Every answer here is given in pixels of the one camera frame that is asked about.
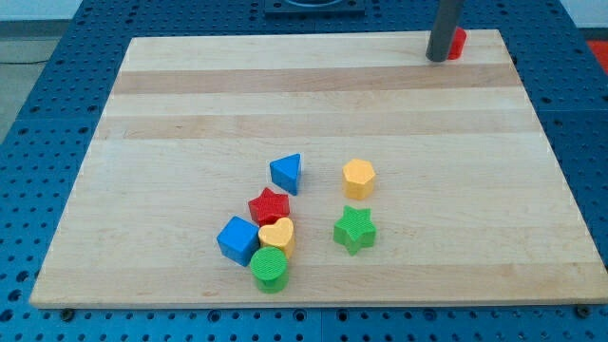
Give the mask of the dark robot base mount plate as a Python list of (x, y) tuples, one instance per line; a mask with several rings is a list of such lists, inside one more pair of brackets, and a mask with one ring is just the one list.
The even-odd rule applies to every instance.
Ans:
[(264, 14), (361, 14), (366, 0), (262, 0)]

